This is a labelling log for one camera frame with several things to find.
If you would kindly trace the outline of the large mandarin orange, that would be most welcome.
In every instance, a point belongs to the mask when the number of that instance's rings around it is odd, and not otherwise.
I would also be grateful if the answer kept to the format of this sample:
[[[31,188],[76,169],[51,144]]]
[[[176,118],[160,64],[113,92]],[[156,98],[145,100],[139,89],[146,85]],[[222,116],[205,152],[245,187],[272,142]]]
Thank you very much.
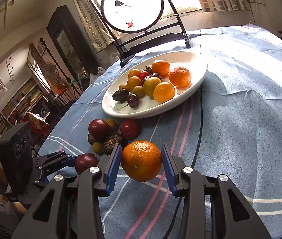
[[[161,170],[161,152],[151,142],[134,141],[122,151],[121,166],[125,173],[135,181],[146,182],[152,180]]]

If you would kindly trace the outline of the brown water chestnut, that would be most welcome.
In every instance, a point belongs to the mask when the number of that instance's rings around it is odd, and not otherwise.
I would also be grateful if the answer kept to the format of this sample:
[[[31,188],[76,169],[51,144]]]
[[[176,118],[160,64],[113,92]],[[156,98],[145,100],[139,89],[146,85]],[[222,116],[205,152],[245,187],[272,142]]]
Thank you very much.
[[[127,100],[128,96],[129,96],[129,91],[125,88],[122,88],[114,92],[112,98],[113,100],[118,101],[122,104]]]
[[[143,71],[148,72],[149,74],[151,74],[152,73],[152,68],[151,68],[151,66],[145,66]]]

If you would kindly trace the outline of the dark cherry with stem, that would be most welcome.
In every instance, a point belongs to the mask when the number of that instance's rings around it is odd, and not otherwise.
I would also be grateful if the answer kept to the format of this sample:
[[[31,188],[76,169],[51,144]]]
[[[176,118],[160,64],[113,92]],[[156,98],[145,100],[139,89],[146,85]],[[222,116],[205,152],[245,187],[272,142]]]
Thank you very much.
[[[118,110],[122,110],[125,107],[130,107],[132,109],[135,109],[139,106],[140,99],[135,93],[131,93],[131,94],[128,95],[126,101],[127,101],[127,104],[125,106],[119,107]]]

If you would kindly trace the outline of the small yellow longan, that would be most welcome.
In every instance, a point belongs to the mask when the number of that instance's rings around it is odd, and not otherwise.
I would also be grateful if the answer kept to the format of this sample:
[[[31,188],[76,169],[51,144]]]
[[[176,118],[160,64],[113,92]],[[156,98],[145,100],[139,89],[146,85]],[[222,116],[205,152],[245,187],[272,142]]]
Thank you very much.
[[[120,85],[120,86],[119,86],[119,89],[120,89],[120,90],[122,90],[122,89],[127,90],[127,86],[126,86],[126,85]]]

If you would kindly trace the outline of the yellow-red plum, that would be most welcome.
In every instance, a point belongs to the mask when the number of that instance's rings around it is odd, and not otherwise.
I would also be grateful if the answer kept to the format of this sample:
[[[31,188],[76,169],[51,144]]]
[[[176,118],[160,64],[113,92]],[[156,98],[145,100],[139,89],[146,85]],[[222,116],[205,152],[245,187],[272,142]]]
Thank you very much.
[[[158,77],[149,77],[143,84],[144,92],[150,98],[153,98],[154,90],[161,80]]]

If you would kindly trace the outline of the large orange kumquat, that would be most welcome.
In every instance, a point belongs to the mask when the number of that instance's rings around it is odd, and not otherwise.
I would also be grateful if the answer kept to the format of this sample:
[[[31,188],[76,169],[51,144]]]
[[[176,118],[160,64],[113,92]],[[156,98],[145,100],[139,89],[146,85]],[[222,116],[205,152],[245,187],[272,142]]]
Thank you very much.
[[[132,77],[139,77],[141,74],[141,71],[138,69],[132,69],[130,70],[129,74],[128,74],[128,79],[132,78]]]

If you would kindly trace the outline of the large dark red plum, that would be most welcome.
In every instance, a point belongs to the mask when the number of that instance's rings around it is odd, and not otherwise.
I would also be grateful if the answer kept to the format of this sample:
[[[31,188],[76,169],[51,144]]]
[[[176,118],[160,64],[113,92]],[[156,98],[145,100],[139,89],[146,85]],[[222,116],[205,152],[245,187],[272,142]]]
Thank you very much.
[[[111,135],[111,128],[103,119],[94,119],[88,126],[89,134],[98,142],[104,142]]]

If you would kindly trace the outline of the red tomato fruit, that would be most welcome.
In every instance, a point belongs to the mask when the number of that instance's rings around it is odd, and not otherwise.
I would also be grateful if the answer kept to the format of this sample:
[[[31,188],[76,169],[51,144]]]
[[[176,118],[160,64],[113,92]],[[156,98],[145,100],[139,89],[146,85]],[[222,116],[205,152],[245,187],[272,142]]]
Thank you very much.
[[[140,126],[135,120],[127,119],[121,123],[120,132],[126,140],[133,140],[140,134]]]

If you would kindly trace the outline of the blue striped tablecloth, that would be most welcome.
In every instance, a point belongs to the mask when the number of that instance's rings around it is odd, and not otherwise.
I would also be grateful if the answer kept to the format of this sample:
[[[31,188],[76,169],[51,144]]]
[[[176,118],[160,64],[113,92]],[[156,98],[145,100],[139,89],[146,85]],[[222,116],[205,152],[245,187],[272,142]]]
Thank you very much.
[[[226,174],[260,216],[272,238],[282,237],[282,40],[245,25],[194,31],[194,51],[207,62],[202,87],[176,108],[139,120],[137,140],[194,164],[200,173]],[[88,124],[106,119],[101,101],[110,84],[140,62],[185,49],[183,41],[151,48],[123,69],[114,63],[73,104],[39,150],[90,153]],[[140,183],[119,170],[114,192],[100,198],[105,238],[178,238],[183,201],[160,175]]]

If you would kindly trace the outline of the dark wooden cabinet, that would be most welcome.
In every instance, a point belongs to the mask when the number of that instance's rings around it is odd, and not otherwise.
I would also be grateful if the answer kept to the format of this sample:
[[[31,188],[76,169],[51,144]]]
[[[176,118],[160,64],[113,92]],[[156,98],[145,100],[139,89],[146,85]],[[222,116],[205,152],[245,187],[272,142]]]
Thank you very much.
[[[86,90],[89,77],[98,73],[99,64],[66,5],[56,8],[47,32],[74,80]]]

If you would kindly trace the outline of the red cherry tomato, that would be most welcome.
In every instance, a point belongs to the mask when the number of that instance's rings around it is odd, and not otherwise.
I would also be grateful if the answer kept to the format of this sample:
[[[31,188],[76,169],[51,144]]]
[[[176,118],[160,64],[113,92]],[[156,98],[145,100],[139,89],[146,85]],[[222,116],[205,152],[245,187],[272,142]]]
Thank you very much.
[[[143,80],[144,78],[148,77],[149,73],[147,71],[142,71],[140,72],[140,74],[138,75],[138,77]]]

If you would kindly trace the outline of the left striped curtain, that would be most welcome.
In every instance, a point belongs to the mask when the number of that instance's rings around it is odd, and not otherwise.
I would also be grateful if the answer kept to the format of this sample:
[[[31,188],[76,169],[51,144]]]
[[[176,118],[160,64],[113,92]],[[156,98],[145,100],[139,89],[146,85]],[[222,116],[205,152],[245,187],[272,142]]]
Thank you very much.
[[[85,35],[93,50],[98,53],[111,43],[119,45],[117,38],[106,28],[101,20],[100,5],[96,0],[73,0],[76,11],[84,27]]]

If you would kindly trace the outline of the small mandarin on plate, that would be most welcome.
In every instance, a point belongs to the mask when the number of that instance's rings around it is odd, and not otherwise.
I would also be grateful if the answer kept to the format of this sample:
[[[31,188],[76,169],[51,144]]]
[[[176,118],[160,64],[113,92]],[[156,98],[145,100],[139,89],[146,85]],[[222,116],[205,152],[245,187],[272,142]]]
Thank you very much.
[[[167,61],[154,61],[151,65],[152,72],[158,73],[162,77],[169,74],[170,67],[170,63]]]

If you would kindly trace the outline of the white oval plate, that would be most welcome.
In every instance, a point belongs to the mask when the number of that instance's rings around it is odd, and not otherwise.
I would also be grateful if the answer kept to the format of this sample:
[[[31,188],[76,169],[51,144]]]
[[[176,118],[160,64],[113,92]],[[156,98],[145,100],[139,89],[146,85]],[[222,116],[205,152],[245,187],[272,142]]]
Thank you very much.
[[[102,109],[116,118],[142,119],[164,113],[198,90],[208,72],[196,52],[177,51],[150,58],[116,77]]]

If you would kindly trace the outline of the round screen on black stand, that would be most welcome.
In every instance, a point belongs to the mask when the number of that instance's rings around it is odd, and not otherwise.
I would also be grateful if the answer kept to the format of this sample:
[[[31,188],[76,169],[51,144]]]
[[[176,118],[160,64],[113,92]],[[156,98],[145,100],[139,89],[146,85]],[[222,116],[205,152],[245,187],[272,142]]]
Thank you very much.
[[[190,38],[171,0],[89,0],[113,38],[120,65],[154,46]]]

